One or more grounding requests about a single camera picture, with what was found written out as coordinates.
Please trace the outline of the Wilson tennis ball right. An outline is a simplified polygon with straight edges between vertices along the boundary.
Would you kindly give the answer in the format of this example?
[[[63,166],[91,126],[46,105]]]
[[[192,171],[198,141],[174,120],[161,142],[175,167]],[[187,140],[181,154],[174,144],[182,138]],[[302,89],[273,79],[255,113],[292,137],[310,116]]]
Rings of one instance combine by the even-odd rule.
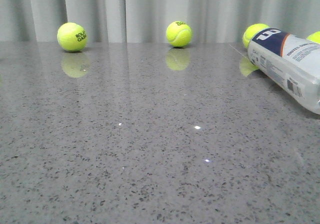
[[[269,28],[269,25],[264,24],[264,23],[256,23],[256,24],[252,24],[250,25],[245,32],[243,33],[242,36],[242,43],[244,45],[244,47],[247,49],[249,42],[251,41],[251,39],[257,34],[259,33],[261,30],[264,30],[266,28]]]

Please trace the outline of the tennis ball far left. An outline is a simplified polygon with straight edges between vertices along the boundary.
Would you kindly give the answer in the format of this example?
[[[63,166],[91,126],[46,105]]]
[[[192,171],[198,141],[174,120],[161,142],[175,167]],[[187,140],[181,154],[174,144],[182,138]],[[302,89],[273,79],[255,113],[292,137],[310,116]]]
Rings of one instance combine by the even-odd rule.
[[[57,31],[59,45],[68,52],[81,51],[86,46],[87,40],[85,29],[74,22],[61,25]]]

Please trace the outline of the tennis ball far right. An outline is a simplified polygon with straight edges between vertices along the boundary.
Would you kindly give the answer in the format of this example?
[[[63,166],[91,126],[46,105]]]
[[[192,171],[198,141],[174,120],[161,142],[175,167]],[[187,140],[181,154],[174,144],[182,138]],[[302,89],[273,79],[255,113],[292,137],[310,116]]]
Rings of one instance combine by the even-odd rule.
[[[316,31],[310,34],[306,39],[314,43],[320,44],[320,31]]]

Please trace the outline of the grey curtain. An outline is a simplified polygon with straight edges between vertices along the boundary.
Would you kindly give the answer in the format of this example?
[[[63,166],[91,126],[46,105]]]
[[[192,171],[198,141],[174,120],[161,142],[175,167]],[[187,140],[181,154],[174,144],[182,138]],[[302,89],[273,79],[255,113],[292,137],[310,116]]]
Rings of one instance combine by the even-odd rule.
[[[73,22],[90,42],[164,43],[174,21],[193,43],[233,43],[264,23],[306,37],[320,29],[320,0],[0,0],[0,39],[52,42]]]

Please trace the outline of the tennis ball centre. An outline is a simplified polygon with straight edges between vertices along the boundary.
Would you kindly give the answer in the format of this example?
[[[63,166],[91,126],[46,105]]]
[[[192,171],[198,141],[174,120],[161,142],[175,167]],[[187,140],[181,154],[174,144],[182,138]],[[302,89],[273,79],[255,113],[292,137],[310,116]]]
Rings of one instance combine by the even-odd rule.
[[[184,47],[193,37],[191,27],[183,21],[173,21],[166,29],[166,38],[173,47]]]

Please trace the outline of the clear Wilson tennis ball can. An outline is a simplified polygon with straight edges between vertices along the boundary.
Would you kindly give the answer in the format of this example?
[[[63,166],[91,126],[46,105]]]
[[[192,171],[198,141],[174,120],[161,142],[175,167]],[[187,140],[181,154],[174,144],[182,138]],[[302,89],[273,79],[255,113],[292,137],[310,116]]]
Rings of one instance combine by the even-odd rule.
[[[320,45],[276,28],[249,41],[249,60],[309,111],[320,113]]]

